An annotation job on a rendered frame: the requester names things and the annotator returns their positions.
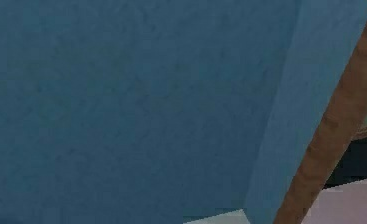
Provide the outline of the black low cabinet brown top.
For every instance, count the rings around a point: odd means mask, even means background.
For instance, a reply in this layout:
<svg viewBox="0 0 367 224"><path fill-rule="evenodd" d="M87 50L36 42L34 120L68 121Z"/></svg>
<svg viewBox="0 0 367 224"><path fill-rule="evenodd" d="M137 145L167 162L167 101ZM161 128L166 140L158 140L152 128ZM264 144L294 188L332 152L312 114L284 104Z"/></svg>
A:
<svg viewBox="0 0 367 224"><path fill-rule="evenodd" d="M367 127L354 136L324 188L367 179Z"/></svg>

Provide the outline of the brown wooden door frame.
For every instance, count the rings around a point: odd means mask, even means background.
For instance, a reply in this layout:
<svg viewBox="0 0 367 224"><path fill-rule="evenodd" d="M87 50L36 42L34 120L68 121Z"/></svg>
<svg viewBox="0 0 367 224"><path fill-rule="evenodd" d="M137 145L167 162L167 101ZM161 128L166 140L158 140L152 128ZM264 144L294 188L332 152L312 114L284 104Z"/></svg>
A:
<svg viewBox="0 0 367 224"><path fill-rule="evenodd" d="M350 142L367 136L367 22L273 224L301 224Z"/></svg>

